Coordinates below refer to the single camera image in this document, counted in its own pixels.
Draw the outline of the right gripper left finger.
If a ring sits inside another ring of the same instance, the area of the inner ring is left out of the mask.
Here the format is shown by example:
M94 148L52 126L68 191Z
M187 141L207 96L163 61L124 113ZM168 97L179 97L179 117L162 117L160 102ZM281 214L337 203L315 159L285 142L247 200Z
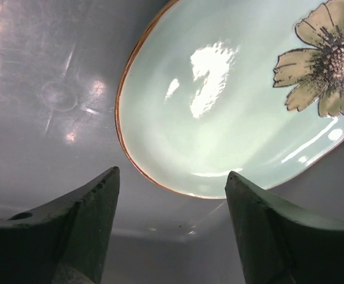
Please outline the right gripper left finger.
M112 167L53 201L0 220L0 283L100 283L119 196Z

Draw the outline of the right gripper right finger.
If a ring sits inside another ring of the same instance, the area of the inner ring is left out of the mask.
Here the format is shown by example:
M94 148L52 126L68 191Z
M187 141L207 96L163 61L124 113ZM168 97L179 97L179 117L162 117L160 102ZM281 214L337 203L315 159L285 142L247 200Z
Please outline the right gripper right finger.
M229 173L225 192L246 283L344 283L344 221L236 172Z

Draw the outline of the mint green flower plate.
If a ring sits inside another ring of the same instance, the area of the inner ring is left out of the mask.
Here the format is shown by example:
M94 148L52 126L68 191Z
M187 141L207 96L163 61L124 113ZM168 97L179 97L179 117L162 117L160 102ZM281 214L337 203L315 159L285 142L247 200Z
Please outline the mint green flower plate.
M344 140L344 1L169 1L123 72L119 142L148 180L223 199L285 183Z

